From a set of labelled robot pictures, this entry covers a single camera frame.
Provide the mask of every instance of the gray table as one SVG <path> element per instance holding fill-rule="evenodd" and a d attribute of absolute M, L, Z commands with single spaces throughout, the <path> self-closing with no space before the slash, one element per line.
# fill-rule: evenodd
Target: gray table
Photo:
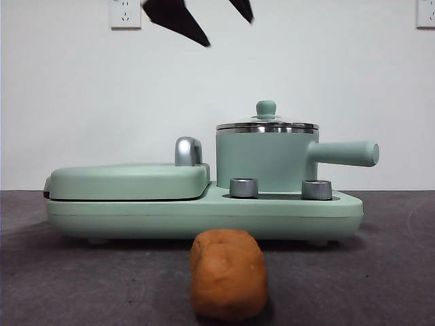
<path fill-rule="evenodd" d="M 435 325 L 435 192 L 349 192 L 354 237 L 260 242 L 270 300 L 240 325 Z M 2 325 L 221 325 L 189 301 L 191 241 L 92 247 L 47 222 L 42 192 L 1 193 Z"/>

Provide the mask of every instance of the orange play dough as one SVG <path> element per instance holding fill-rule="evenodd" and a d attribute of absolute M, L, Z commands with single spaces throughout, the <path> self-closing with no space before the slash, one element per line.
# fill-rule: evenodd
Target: orange play dough
<path fill-rule="evenodd" d="M 199 234 L 190 249 L 192 306 L 195 313 L 240 321 L 257 315 L 267 301 L 264 256 L 243 230 Z"/>

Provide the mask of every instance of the electrical outlet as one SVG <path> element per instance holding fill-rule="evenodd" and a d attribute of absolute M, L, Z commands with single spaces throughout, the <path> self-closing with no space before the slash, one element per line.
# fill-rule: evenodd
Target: electrical outlet
<path fill-rule="evenodd" d="M 113 29 L 140 29 L 142 25 L 141 0 L 109 0 L 110 27 Z"/>
<path fill-rule="evenodd" d="M 435 29 L 435 0 L 417 0 L 417 28 Z"/>

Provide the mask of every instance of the mint green pot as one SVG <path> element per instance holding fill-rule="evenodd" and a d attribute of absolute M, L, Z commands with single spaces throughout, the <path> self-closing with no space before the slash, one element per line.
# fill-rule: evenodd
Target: mint green pot
<path fill-rule="evenodd" d="M 232 178 L 256 178 L 263 192 L 297 192 L 317 179 L 317 163 L 374 166 L 379 146 L 371 141 L 319 144 L 315 124 L 285 122 L 273 101 L 260 101 L 248 122 L 221 124 L 216 133 L 217 186 Z"/>

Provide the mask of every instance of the pot lid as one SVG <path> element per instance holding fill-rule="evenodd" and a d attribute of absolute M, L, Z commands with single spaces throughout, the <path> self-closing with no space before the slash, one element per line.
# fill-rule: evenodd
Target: pot lid
<path fill-rule="evenodd" d="M 281 116 L 276 115 L 276 111 L 277 105 L 274 101 L 260 101 L 257 103 L 257 115 L 252 116 L 244 122 L 220 124 L 216 127 L 216 130 L 256 127 L 319 129 L 317 124 L 295 122 L 294 120 L 282 118 Z"/>

